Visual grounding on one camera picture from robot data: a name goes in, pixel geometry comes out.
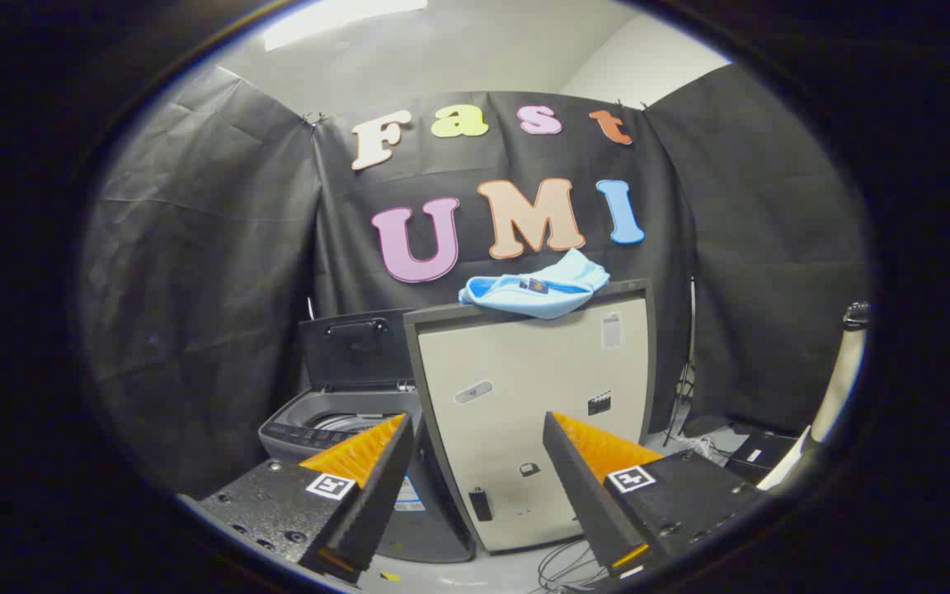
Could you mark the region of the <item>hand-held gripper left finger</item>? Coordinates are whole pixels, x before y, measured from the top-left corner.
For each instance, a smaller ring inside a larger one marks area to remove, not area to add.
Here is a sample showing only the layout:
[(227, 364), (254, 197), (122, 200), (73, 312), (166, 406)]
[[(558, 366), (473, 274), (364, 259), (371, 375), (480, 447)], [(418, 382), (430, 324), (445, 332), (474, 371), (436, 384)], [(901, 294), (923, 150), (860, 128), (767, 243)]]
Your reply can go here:
[(372, 564), (414, 450), (391, 417), (301, 462), (268, 459), (181, 505), (245, 553), (317, 584), (356, 584)]

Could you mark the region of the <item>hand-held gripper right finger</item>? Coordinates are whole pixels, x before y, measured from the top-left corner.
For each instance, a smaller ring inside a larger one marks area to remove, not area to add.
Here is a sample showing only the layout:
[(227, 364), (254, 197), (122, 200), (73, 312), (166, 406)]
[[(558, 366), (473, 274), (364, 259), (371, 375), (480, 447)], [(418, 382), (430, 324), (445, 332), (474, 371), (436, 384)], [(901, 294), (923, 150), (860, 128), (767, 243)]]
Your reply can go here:
[(543, 447), (593, 556), (614, 580), (693, 564), (770, 499), (693, 449), (657, 454), (557, 411), (544, 415)]

